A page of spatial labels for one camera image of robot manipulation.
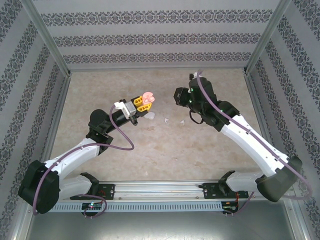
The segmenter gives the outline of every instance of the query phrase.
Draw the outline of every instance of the beige floor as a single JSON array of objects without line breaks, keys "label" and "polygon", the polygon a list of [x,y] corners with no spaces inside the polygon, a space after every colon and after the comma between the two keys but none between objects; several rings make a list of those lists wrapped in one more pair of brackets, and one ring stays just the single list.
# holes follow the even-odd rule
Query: beige floor
[{"label": "beige floor", "polygon": [[[134,151],[109,148],[89,160],[70,176],[88,172],[101,181],[219,179],[229,170],[253,172],[255,162],[232,140],[213,127],[197,125],[189,110],[175,104],[177,87],[188,87],[194,70],[147,70],[73,73],[52,157],[78,144],[88,132],[91,112],[107,113],[114,102],[130,100],[144,92],[154,93],[155,119],[139,118],[138,126],[121,129],[132,139]],[[219,100],[231,102],[259,132],[248,89],[240,69],[205,70]],[[114,145],[129,147],[116,131]]]}]

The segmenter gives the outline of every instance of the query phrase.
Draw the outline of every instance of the ventilation slots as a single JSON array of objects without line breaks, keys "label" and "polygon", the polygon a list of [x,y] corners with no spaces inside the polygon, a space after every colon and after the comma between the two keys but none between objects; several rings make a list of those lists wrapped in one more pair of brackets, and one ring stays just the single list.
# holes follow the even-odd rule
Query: ventilation slots
[{"label": "ventilation slots", "polygon": [[[210,212],[221,211],[220,201],[205,202],[108,202],[107,211],[117,212]],[[61,202],[57,203],[50,212],[71,213],[83,212],[81,202]],[[98,212],[98,210],[88,210],[88,212]]]}]

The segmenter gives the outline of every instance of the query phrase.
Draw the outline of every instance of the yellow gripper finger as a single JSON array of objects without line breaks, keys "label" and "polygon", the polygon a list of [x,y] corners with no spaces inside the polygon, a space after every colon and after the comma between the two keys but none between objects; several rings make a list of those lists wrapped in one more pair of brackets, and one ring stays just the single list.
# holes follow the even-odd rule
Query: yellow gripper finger
[{"label": "yellow gripper finger", "polygon": [[145,110],[147,110],[149,112],[149,110],[151,109],[152,103],[148,103],[146,105],[141,105],[139,107],[137,107],[137,110],[139,112],[144,112]]},{"label": "yellow gripper finger", "polygon": [[136,98],[135,100],[133,100],[133,104],[138,108],[142,105],[142,96]]}]

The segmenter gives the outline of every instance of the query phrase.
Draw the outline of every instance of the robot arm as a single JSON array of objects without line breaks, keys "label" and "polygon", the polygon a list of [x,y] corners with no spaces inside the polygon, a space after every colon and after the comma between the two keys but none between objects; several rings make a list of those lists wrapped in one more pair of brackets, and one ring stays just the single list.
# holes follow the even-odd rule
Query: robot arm
[{"label": "robot arm", "polygon": [[[47,160],[44,163],[37,160],[32,162],[28,166],[21,182],[18,195],[27,203],[33,205],[39,181],[44,173],[53,165],[54,167],[52,170],[44,178],[38,194],[36,209],[39,213],[47,213],[54,207],[58,200],[67,199],[80,194],[97,195],[97,185],[99,185],[99,181],[90,174],[82,173],[77,177],[69,179],[65,179],[66,176],[86,161],[95,158],[107,150],[108,146],[95,144],[111,144],[113,138],[108,135],[108,133],[113,131],[115,127],[111,123],[110,117],[112,117],[115,125],[118,127],[128,122],[131,122],[136,126],[138,124],[137,118],[147,114],[152,103],[143,104],[143,97],[139,96],[133,98],[129,102],[122,99],[114,105],[118,110],[115,111],[112,116],[109,116],[101,109],[94,110],[91,113],[90,122],[88,124],[89,132],[78,145],[62,155]],[[70,154],[60,162],[57,162],[67,153]]]},{"label": "robot arm", "polygon": [[190,74],[189,88],[179,87],[174,93],[174,99],[178,106],[190,109],[192,113],[201,116],[202,121],[222,132],[236,142],[260,167],[260,172],[240,173],[229,171],[222,178],[220,190],[227,194],[228,191],[259,191],[265,198],[277,202],[285,192],[296,182],[297,176],[279,162],[265,147],[249,132],[244,131],[235,123],[229,121],[220,112],[224,112],[230,118],[245,126],[250,132],[258,136],[259,140],[267,145],[273,153],[288,163],[297,172],[301,170],[301,160],[294,156],[289,158],[261,137],[240,115],[239,111],[227,101],[217,100],[212,85],[206,78],[200,77],[201,84],[210,99],[220,109],[220,112],[212,108],[198,85],[196,74]]}]

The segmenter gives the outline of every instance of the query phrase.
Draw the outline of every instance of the patterned wallpaper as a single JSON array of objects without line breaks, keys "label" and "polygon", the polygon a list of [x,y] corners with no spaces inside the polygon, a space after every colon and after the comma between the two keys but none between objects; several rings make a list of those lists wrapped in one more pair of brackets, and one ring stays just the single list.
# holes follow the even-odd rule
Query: patterned wallpaper
[{"label": "patterned wallpaper", "polygon": [[[251,72],[273,144],[303,161],[313,188],[301,202],[312,239],[320,239],[320,8],[293,0]],[[298,193],[307,191],[300,181]]]},{"label": "patterned wallpaper", "polygon": [[35,0],[34,4],[68,67],[83,70],[244,67],[278,2]]},{"label": "patterned wallpaper", "polygon": [[0,240],[30,162],[41,160],[65,76],[18,0],[0,0]]}]

